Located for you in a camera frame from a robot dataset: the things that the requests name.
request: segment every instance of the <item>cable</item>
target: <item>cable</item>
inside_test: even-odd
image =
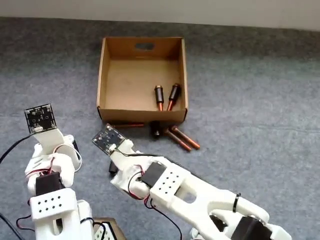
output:
[[[155,208],[155,206],[152,204],[152,199],[150,200],[150,205],[151,205],[151,209],[157,211],[158,213],[160,213],[162,216],[164,216],[165,218],[167,218],[171,223],[173,223],[173,225],[175,225],[175,227],[179,230],[180,233],[180,240],[182,240],[182,232],[180,227],[167,215],[165,215],[162,211],[158,210]]]
[[[87,220],[91,220],[92,221],[92,226],[94,226],[94,225],[102,226],[103,232],[102,232],[101,240],[104,240],[105,239],[105,235],[106,235],[106,231],[107,231],[106,226],[101,222],[95,221],[92,217],[86,217],[86,218],[82,219],[80,221],[80,224],[82,224],[84,221],[87,221]]]
[[[153,207],[152,206],[148,206],[148,200],[149,200],[149,198],[150,198],[150,195],[148,195],[145,199],[144,199],[144,201],[143,201],[143,203],[144,203],[144,206],[147,208],[147,209],[153,209]]]
[[[130,178],[129,183],[128,183],[128,193],[130,194],[131,197],[133,197],[133,198],[136,199],[136,200],[143,200],[144,197],[138,197],[137,195],[135,195],[134,193],[132,193],[132,192],[130,191],[131,181],[132,181],[132,179],[133,179],[135,176],[137,176],[138,174],[141,174],[141,177],[143,176],[143,172],[142,172],[142,171],[139,171],[139,172],[135,173],[135,174]]]
[[[0,219],[2,219],[7,225],[8,227],[13,231],[13,233],[16,235],[16,237],[19,240],[26,240],[23,236],[21,236],[21,234],[15,229],[15,227],[13,226],[13,224],[9,221],[8,218],[6,218],[1,212],[0,212]]]
[[[21,220],[21,219],[28,219],[28,218],[30,218],[31,217],[31,214],[30,215],[28,215],[28,216],[23,216],[23,217],[19,217],[16,221],[15,221],[15,225],[16,225],[16,227],[18,228],[18,229],[21,229],[21,230],[30,230],[30,231],[35,231],[34,229],[32,229],[32,228],[29,228],[29,227],[22,227],[22,226],[20,226],[20,224],[19,224],[19,221]]]
[[[205,180],[201,177],[199,177],[197,174],[195,174],[193,171],[190,171],[189,169],[187,169],[186,167],[182,166],[180,163],[172,160],[171,158],[164,156],[164,155],[160,155],[160,154],[155,154],[155,153],[131,153],[131,154],[126,154],[122,151],[120,151],[118,148],[115,149],[115,151],[117,151],[118,153],[121,153],[123,156],[125,157],[163,157],[167,160],[169,160],[171,163],[178,165],[179,167],[189,171],[193,176],[197,177],[198,179],[201,179],[202,181],[205,182]]]
[[[30,138],[32,135],[34,135],[35,133],[31,133],[28,136],[25,136],[23,138],[21,138],[20,140],[16,141],[14,144],[12,144],[11,147],[9,147],[9,149],[7,151],[5,151],[5,153],[0,157],[0,164],[2,163],[2,161],[5,159],[5,157],[12,151],[12,149],[14,149],[19,143],[21,143],[22,141]]]
[[[91,220],[92,223],[95,222],[95,220],[94,220],[92,217],[86,217],[86,218],[84,218],[84,219],[82,219],[82,220],[80,221],[80,224],[82,224],[83,222],[85,222],[85,221],[87,221],[87,220]]]
[[[36,170],[32,170],[28,174],[25,175],[25,177],[29,177],[31,174],[36,174],[36,173],[43,173],[43,172],[49,172],[50,168],[39,168]]]

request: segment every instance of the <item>box handle hole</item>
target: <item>box handle hole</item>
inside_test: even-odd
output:
[[[136,50],[152,51],[155,48],[155,44],[152,42],[139,42],[134,47]]]

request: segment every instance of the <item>black wire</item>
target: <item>black wire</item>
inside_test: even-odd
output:
[[[145,156],[145,157],[163,157],[163,158],[169,160],[171,163],[177,164],[179,167],[181,167],[181,168],[189,171],[193,176],[197,177],[198,179],[201,179],[202,181],[205,181],[203,178],[199,177],[199,176],[198,176],[197,174],[195,174],[193,171],[190,171],[188,168],[182,166],[180,163],[172,160],[171,158],[169,158],[169,157],[167,157],[167,156],[160,155],[160,154],[155,154],[155,153],[131,153],[131,154],[126,154],[126,153],[120,151],[120,150],[117,149],[117,148],[115,149],[115,151],[121,153],[121,154],[122,154],[123,156],[125,156],[125,157],[143,157],[143,156]]]
[[[87,220],[91,220],[93,223],[95,222],[95,220],[92,217],[86,217],[80,221],[80,224],[82,224],[84,221],[87,221]]]
[[[145,206],[147,209],[153,209],[152,206],[148,206],[149,197],[150,197],[150,195],[146,197],[146,200],[144,201],[144,206]]]
[[[30,230],[30,231],[33,231],[33,232],[34,232],[35,230],[32,229],[32,228],[22,227],[22,226],[19,225],[19,221],[20,221],[21,219],[28,219],[28,218],[30,218],[30,217],[31,217],[31,214],[28,215],[28,216],[19,217],[19,218],[15,221],[16,227],[17,227],[18,229],[21,229],[21,230]]]
[[[30,138],[34,134],[35,133],[31,133],[28,136],[25,136],[25,137],[21,138],[20,140],[16,141],[11,147],[9,147],[9,149],[0,157],[0,164],[5,159],[5,157],[11,152],[12,149],[14,149],[19,143],[21,143],[22,141]]]
[[[141,198],[141,197],[135,197],[135,196],[132,195],[132,193],[131,193],[131,191],[130,191],[131,181],[132,181],[132,179],[133,179],[135,176],[137,176],[138,174],[141,174],[141,176],[142,176],[142,171],[137,172],[136,174],[134,174],[134,175],[130,178],[129,183],[128,183],[128,193],[129,193],[130,196],[133,197],[134,199],[136,199],[136,200],[142,200],[142,199],[144,199],[143,197],[142,197],[142,198]]]
[[[80,221],[80,224],[82,224],[84,221],[87,221],[87,220],[91,220],[92,221],[92,226],[94,226],[94,225],[102,226],[103,232],[102,232],[101,240],[104,240],[105,239],[105,234],[106,234],[106,231],[107,231],[106,226],[101,222],[95,221],[92,217],[86,217],[86,218],[82,219]]]
[[[106,234],[106,231],[107,231],[107,230],[106,230],[106,226],[105,226],[103,223],[97,222],[97,221],[94,221],[92,225],[93,225],[93,226],[94,226],[94,225],[100,225],[100,226],[103,227],[103,232],[102,232],[101,240],[104,240],[104,239],[105,239],[105,234]]]
[[[173,225],[176,226],[176,228],[179,230],[179,233],[180,233],[180,240],[182,240],[182,232],[181,232],[181,229],[180,227],[170,218],[168,217],[167,215],[165,215],[162,211],[159,211],[158,209],[155,208],[155,206],[152,204],[152,199],[150,200],[150,205],[152,207],[152,209],[156,210],[158,213],[160,213],[162,216],[165,216],[171,223],[173,223]]]
[[[13,231],[13,233],[16,235],[16,237],[19,240],[26,240],[23,236],[21,236],[21,234],[15,229],[15,227],[13,226],[13,224],[9,221],[8,218],[6,218],[1,212],[0,212],[0,219],[2,219],[7,225],[8,227]]]

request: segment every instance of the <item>black cable tie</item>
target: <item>black cable tie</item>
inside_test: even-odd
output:
[[[235,195],[235,199],[234,199],[234,203],[233,203],[233,208],[232,208],[232,212],[236,212],[236,209],[237,209],[237,204],[238,204],[238,200],[239,200],[239,197],[241,197],[241,192],[237,193]]]

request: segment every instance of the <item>circuit board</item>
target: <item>circuit board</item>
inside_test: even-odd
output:
[[[43,132],[57,128],[51,104],[36,106],[24,110],[30,133]]]
[[[110,154],[114,152],[113,150],[110,150],[110,147],[115,145],[116,149],[125,139],[126,138],[122,134],[120,134],[110,124],[107,124],[104,129],[94,136],[92,142],[104,153],[110,156]]]

